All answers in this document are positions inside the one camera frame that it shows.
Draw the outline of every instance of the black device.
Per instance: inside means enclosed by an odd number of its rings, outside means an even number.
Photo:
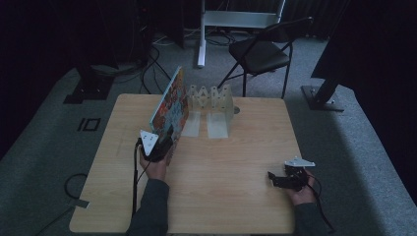
[[[274,187],[293,189],[298,192],[307,185],[309,177],[304,167],[285,165],[284,170],[285,177],[278,177],[268,172],[268,177],[272,180]]]
[[[172,148],[172,146],[174,145],[174,142],[172,140],[173,133],[174,133],[174,129],[172,126],[170,126],[165,137],[163,137],[162,140],[156,142],[155,146],[153,147],[149,155],[145,155],[144,144],[142,143],[142,139],[140,139],[139,142],[140,142],[140,145],[142,145],[141,153],[144,159],[147,161],[151,161],[151,162],[161,161],[169,152],[169,150]]]
[[[183,0],[138,0],[137,6],[144,65],[148,62],[153,38],[158,31],[184,48]]]

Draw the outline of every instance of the hand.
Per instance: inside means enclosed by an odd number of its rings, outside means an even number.
[[[306,170],[307,175],[309,175],[309,181],[308,184],[313,187],[314,185],[314,176],[313,174]],[[309,204],[309,203],[315,203],[316,198],[314,196],[313,190],[310,189],[308,186],[304,186],[300,191],[296,192],[292,189],[284,189],[285,193],[289,196],[291,199],[291,202],[297,206],[301,204]]]
[[[172,157],[173,150],[171,149],[168,151],[168,153],[162,160],[160,160],[159,162],[151,162],[150,164],[149,161],[145,160],[144,156],[142,155],[142,152],[139,151],[141,156],[140,164],[144,169],[148,166],[146,173],[149,179],[158,179],[161,181],[165,181],[166,166],[169,165],[169,162],[171,161]]]

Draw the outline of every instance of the dark sleeve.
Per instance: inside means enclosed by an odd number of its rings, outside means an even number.
[[[168,185],[149,179],[141,199],[141,207],[134,214],[129,226],[129,236],[159,236],[168,231]]]
[[[324,236],[328,235],[316,204],[301,204],[295,206],[294,236]]]

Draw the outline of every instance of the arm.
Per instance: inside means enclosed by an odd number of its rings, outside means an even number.
[[[168,185],[158,179],[148,179],[141,207],[135,213],[128,235],[159,236],[168,231]]]
[[[151,163],[146,161],[141,154],[140,164],[146,170],[149,179],[141,199],[141,207],[134,214],[127,235],[166,235],[168,231],[169,187],[164,180],[169,161],[170,154],[160,162]]]
[[[314,178],[309,177],[308,184],[313,187]],[[294,236],[322,236],[327,235],[325,223],[322,220],[319,209],[316,206],[316,198],[309,187],[304,187],[296,192],[285,189],[291,202],[294,204],[295,229]]]

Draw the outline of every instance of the chair backrest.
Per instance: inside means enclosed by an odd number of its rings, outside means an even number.
[[[283,22],[270,25],[256,37],[257,41],[274,41],[278,43],[292,42],[298,37],[305,36],[313,23],[313,18],[303,18],[293,22]]]

